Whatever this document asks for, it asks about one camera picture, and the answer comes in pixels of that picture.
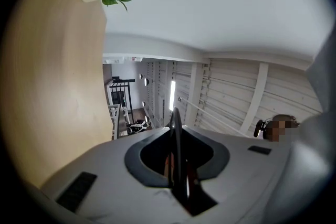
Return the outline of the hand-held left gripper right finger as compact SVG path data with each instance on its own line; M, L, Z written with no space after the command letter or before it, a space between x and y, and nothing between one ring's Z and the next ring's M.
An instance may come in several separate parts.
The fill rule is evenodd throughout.
M187 136L176 108L176 149L177 149L177 187L178 200L185 208L193 208L195 202L195 183L197 172L188 152Z

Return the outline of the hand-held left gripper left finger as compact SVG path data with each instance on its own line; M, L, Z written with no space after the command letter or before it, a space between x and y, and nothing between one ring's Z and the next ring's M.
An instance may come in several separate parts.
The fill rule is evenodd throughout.
M175 159L174 159L174 152L177 148L177 142L176 142L176 121L178 120L177 117L178 108L174 107L173 111L171 113L171 118L169 121L169 124L167 125L170 128L169 132L169 153L167 156L168 160L168 167L167 167L167 177L169 181L169 187L171 189L175 188L175 178L174 178L174 169L175 169Z

